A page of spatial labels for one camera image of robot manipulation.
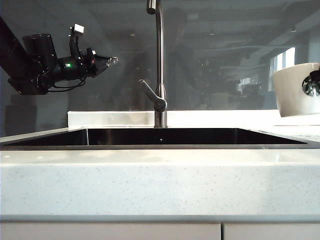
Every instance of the faucet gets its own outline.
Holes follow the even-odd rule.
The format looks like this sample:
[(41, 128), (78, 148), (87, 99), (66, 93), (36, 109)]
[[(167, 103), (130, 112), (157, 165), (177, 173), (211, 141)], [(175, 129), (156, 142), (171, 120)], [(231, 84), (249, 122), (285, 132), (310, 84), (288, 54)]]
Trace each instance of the faucet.
[(167, 128), (167, 95), (164, 83), (165, 75), (165, 39), (164, 39), (164, 16), (161, 0), (147, 0), (146, 11), (155, 14), (156, 22), (156, 90), (155, 92), (143, 79), (138, 81), (139, 87), (153, 102), (154, 127)]

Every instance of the white cabinet door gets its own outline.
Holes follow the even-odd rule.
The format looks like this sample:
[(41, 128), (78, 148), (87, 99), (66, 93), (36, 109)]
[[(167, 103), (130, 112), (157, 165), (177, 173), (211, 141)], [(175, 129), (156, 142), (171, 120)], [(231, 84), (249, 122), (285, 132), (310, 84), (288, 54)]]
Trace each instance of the white cabinet door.
[(320, 224), (224, 224), (224, 240), (320, 240)]
[(1, 223), (1, 240), (221, 240), (220, 224)]

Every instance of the robotic arm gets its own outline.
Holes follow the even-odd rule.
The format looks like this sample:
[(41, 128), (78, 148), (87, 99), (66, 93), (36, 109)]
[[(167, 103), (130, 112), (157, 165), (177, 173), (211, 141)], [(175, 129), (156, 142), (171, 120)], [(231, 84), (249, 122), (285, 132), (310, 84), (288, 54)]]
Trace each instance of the robotic arm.
[[(79, 38), (84, 27), (71, 27), (71, 56), (57, 58), (50, 34), (24, 36), (25, 49), (0, 16), (0, 65), (10, 76), (8, 82), (21, 95), (45, 95), (48, 92), (66, 92), (83, 86), (87, 77), (96, 77), (118, 62), (117, 57), (97, 55), (87, 48), (79, 50)], [(79, 79), (71, 87), (59, 87), (55, 83)]]

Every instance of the stainless steel sink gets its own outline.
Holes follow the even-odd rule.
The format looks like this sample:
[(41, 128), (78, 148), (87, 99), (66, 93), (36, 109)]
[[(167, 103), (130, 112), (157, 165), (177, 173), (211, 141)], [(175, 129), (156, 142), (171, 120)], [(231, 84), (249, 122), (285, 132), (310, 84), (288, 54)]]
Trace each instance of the stainless steel sink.
[(4, 142), (2, 150), (309, 149), (320, 143), (241, 128), (104, 128)]

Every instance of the glass wall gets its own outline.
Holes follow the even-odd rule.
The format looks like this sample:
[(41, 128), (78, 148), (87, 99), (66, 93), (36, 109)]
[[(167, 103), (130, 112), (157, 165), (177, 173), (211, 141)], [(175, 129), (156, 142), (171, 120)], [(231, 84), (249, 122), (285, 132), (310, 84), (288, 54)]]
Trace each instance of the glass wall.
[[(142, 111), (138, 88), (157, 82), (156, 21), (147, 0), (3, 0), (1, 16), (21, 40), (52, 35), (58, 58), (79, 45), (119, 63), (74, 90), (22, 96), (1, 70), (1, 136), (67, 126), (68, 111)], [(162, 0), (168, 110), (276, 109), (271, 75), (320, 62), (319, 0)], [(78, 80), (70, 81), (70, 86)]]

